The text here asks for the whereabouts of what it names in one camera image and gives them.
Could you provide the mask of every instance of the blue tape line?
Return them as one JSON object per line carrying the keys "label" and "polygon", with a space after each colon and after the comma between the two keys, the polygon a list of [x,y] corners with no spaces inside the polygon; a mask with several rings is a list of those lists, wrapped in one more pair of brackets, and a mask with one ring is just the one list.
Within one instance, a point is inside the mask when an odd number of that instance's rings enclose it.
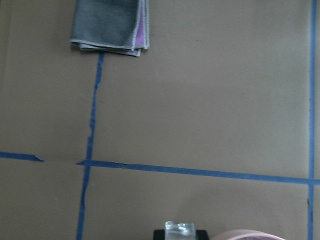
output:
{"label": "blue tape line", "polygon": [[[180,168],[180,167],[171,167],[171,166],[125,164],[125,163],[118,163],[118,162],[112,162],[112,161],[97,161],[97,160],[92,160],[87,164],[89,164],[92,167],[103,167],[103,168],[114,168],[114,169],[140,170],[140,171],[172,173],[172,174],[187,174],[187,175],[198,175],[198,176],[207,176],[207,177],[256,180],[256,181],[288,183],[288,184],[320,185],[320,180],[299,178],[299,177],[260,175],[260,174],[228,172],[228,171],[213,171],[213,170]],[[78,165],[86,165],[86,161],[79,162]]]}
{"label": "blue tape line", "polygon": [[94,147],[95,139],[95,128],[96,128],[96,106],[97,106],[97,93],[98,88],[101,82],[102,75],[102,64],[104,62],[104,53],[100,52],[98,57],[98,63],[96,67],[95,82],[94,82],[94,91],[92,98],[91,106],[91,116],[90,116],[90,129],[91,135],[88,137],[85,160],[83,161],[85,165],[83,180],[82,180],[82,190],[81,190],[81,200],[78,216],[78,226],[76,230],[76,240],[82,240],[83,231],[84,231],[84,222],[85,222],[85,212],[86,212],[86,194],[89,185],[91,165],[89,164],[92,161],[92,153]]}
{"label": "blue tape line", "polygon": [[[315,65],[316,65],[316,19],[317,0],[311,3],[310,19],[310,68],[309,68],[309,180],[315,178]],[[313,240],[314,236],[314,185],[308,185],[308,214],[307,214],[307,239]]]}
{"label": "blue tape line", "polygon": [[30,155],[30,154],[24,154],[24,153],[3,152],[3,151],[0,151],[0,158],[27,160],[27,161],[35,161],[35,162],[44,162],[45,161],[36,155]]}

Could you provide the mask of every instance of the folded cloth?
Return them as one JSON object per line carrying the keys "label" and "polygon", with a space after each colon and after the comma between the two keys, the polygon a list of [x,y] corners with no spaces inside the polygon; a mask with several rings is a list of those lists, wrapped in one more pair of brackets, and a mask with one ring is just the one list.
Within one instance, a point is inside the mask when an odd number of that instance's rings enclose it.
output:
{"label": "folded cloth", "polygon": [[149,0],[77,0],[70,42],[139,57],[149,48]]}

